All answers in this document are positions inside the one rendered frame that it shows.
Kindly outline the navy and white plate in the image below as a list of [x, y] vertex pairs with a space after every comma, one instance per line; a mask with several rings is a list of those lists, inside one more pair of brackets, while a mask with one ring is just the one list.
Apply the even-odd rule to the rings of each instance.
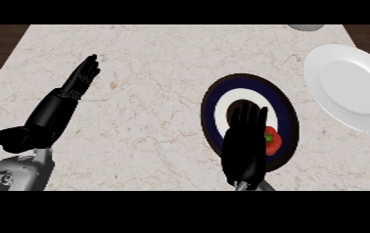
[[239, 101], [267, 107], [267, 126], [275, 128], [282, 145], [266, 157], [266, 171], [278, 170], [291, 160], [300, 141], [300, 121], [292, 103], [279, 87], [263, 77], [235, 73], [210, 86], [201, 104], [201, 125], [208, 144], [222, 155], [226, 130]]

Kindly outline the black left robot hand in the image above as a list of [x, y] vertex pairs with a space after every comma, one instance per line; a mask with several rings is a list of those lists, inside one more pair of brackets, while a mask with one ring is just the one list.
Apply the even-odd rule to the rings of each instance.
[[93, 54], [73, 71], [62, 87], [42, 99], [26, 125], [0, 130], [0, 146], [6, 152], [20, 154], [52, 146], [99, 73], [98, 55]]

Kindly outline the grey round object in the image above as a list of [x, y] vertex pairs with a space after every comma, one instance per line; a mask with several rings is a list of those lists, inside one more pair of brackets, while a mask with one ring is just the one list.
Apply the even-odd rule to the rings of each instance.
[[316, 31], [325, 27], [323, 24], [289, 24], [289, 26], [300, 31]]

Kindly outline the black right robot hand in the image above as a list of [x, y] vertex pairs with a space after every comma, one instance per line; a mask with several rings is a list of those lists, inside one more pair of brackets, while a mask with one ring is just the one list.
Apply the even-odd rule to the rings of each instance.
[[260, 108], [248, 102], [233, 112], [222, 151], [222, 166], [230, 185], [238, 181], [258, 185], [264, 180], [266, 117], [267, 107]]

